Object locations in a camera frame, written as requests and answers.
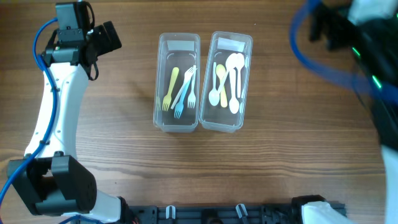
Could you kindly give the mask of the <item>white spoon top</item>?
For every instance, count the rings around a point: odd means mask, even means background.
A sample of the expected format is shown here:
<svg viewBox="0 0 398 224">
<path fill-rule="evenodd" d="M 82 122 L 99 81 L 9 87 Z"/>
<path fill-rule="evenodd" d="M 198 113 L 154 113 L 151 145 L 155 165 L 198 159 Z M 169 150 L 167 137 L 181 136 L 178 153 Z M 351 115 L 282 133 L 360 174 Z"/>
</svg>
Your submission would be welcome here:
<svg viewBox="0 0 398 224">
<path fill-rule="evenodd" d="M 222 80 L 220 81 L 220 85 L 218 87 L 218 93 L 221 93 L 221 89 L 224 87 L 225 81 L 227 79 L 227 76 L 229 75 L 229 72 L 231 69 L 236 68 L 236 53 L 232 53 L 227 59 L 226 59 L 226 73 L 223 76 Z"/>
</svg>

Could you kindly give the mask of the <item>white spoon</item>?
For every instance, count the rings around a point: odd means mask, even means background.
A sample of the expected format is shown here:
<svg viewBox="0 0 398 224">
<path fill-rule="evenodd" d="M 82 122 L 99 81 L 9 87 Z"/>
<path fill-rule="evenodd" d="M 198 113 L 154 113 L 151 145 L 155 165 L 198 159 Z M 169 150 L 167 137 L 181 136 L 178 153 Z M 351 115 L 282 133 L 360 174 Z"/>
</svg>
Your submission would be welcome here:
<svg viewBox="0 0 398 224">
<path fill-rule="evenodd" d="M 236 54 L 236 69 L 237 69 L 237 98 L 241 97 L 241 90 L 242 90 L 242 78 L 241 78 L 241 71 L 245 66 L 245 58 L 242 53 Z"/>
<path fill-rule="evenodd" d="M 213 63 L 213 73 L 212 73 L 212 79 L 213 79 L 213 88 L 209 92 L 208 99 L 209 102 L 212 106 L 217 106 L 219 101 L 220 101 L 220 94 L 218 93 L 218 90 L 216 88 L 216 62 Z"/>
<path fill-rule="evenodd" d="M 236 68 L 236 53 L 232 53 L 227 59 L 226 59 L 226 73 L 223 76 L 222 80 L 220 81 L 220 85 L 218 87 L 218 93 L 221 93 L 221 89 L 224 87 L 225 81 L 227 79 L 227 76 L 229 75 L 229 72 L 231 69 Z"/>
</svg>

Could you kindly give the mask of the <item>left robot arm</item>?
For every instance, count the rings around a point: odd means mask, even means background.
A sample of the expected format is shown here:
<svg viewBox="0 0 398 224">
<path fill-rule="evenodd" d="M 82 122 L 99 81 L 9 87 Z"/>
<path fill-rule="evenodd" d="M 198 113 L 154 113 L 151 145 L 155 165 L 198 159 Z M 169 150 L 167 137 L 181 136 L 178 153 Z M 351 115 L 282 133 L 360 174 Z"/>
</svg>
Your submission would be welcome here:
<svg viewBox="0 0 398 224">
<path fill-rule="evenodd" d="M 97 60 L 121 48 L 112 22 L 95 23 L 86 1 L 55 6 L 53 31 L 45 50 L 34 54 L 44 75 L 44 92 L 34 134 L 22 159 L 11 160 L 5 195 L 15 188 L 35 216 L 65 217 L 67 222 L 138 223 L 122 197 L 97 188 L 94 175 L 78 162 L 76 129 L 83 95 L 98 78 Z"/>
</svg>

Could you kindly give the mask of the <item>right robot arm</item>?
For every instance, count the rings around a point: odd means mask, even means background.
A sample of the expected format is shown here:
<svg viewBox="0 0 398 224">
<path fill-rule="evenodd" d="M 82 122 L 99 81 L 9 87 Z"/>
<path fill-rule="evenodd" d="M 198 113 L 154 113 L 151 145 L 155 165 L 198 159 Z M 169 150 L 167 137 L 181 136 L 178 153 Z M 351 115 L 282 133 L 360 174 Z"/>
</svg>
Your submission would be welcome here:
<svg viewBox="0 0 398 224">
<path fill-rule="evenodd" d="M 311 17 L 310 41 L 327 38 L 328 50 L 351 47 L 363 76 L 327 67 L 309 59 L 296 35 Z M 324 80 L 371 97 L 370 111 L 378 133 L 386 173 L 385 223 L 397 223 L 397 1 L 352 1 L 328 7 L 306 1 L 292 19 L 290 47 L 301 64 Z"/>
</svg>

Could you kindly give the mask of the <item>white plastic fork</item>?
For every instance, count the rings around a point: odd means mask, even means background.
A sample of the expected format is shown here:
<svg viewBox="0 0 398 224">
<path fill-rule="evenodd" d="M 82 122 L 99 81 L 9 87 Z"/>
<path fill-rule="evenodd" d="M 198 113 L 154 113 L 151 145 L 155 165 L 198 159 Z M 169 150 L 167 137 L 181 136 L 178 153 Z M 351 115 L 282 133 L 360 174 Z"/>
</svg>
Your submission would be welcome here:
<svg viewBox="0 0 398 224">
<path fill-rule="evenodd" d="M 182 84 L 181 88 L 179 89 L 179 91 L 178 91 L 178 93 L 177 93 L 177 96 L 176 96 L 175 99 L 174 99 L 174 102 L 173 102 L 172 105 L 171 105 L 171 108 L 172 108 L 172 109 L 175 108 L 175 105 L 177 104 L 178 99 L 180 98 L 180 96 L 181 96 L 181 94 L 182 94 L 182 91 L 183 91 L 185 85 L 191 80 L 191 78 L 192 78 L 192 76 L 193 76 L 193 74 L 194 74 L 194 72 L 195 72 L 196 70 L 197 70 L 197 66 L 194 65 L 194 66 L 190 67 L 190 68 L 184 73 L 183 84 Z"/>
<path fill-rule="evenodd" d="M 196 81 L 196 74 L 197 74 L 197 66 L 194 65 L 194 66 L 193 66 L 192 82 L 191 82 L 191 84 L 190 84 L 191 89 L 190 89 L 190 94 L 189 94 L 188 100 L 187 100 L 188 108 L 191 108 L 191 109 L 195 107 L 195 102 L 196 102 L 196 96 L 195 96 L 195 92 L 194 92 L 194 90 L 195 90 L 195 81 Z"/>
</svg>

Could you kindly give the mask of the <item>pale blue plastic fork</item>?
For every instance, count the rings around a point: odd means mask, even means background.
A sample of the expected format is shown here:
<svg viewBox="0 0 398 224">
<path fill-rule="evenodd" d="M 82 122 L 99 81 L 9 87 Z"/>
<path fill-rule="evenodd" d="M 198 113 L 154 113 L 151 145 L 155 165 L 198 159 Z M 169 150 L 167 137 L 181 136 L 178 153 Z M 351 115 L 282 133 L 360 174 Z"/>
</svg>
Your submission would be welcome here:
<svg viewBox="0 0 398 224">
<path fill-rule="evenodd" d="M 189 82 L 184 86 L 183 91 L 182 91 L 182 94 L 181 94 L 181 96 L 180 96 L 180 98 L 179 98 L 179 101 L 178 101 L 178 103 L 177 103 L 176 106 L 175 106 L 175 109 L 174 109 L 174 118 L 175 118 L 175 119 L 180 119 L 180 117 L 181 117 L 181 115 L 182 115 L 182 111 L 183 111 L 183 109 L 184 109 L 183 102 L 184 102 L 185 96 L 186 96 L 186 94 L 187 94 L 188 87 L 190 86 L 190 82 L 191 82 L 191 81 L 189 81 Z"/>
</svg>

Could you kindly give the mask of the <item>yellow plastic fork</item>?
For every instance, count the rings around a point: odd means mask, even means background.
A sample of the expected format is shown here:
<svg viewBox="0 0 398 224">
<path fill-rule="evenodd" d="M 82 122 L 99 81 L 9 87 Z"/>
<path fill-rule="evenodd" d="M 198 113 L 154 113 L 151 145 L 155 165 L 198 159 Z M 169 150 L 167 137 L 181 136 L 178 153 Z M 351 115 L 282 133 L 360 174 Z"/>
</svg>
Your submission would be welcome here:
<svg viewBox="0 0 398 224">
<path fill-rule="evenodd" d="M 179 68 L 174 67 L 172 69 L 172 74 L 170 77 L 169 88 L 168 88 L 167 94 L 164 96 L 164 99 L 162 102 L 162 111 L 168 111 L 170 108 L 170 102 L 172 100 L 172 92 L 173 92 L 173 88 L 174 88 L 175 82 L 178 77 L 178 73 L 179 73 Z"/>
</svg>

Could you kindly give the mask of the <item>cream spoon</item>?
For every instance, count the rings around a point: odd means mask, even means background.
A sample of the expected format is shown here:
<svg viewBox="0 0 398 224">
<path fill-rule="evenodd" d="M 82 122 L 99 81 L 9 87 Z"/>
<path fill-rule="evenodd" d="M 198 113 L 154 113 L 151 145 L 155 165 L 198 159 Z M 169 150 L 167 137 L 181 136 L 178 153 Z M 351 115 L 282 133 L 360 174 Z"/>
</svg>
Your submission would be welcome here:
<svg viewBox="0 0 398 224">
<path fill-rule="evenodd" d="M 236 71 L 231 69 L 229 72 L 229 83 L 231 89 L 231 99 L 229 101 L 229 110 L 232 114 L 236 114 L 239 111 L 239 101 L 236 97 Z"/>
</svg>

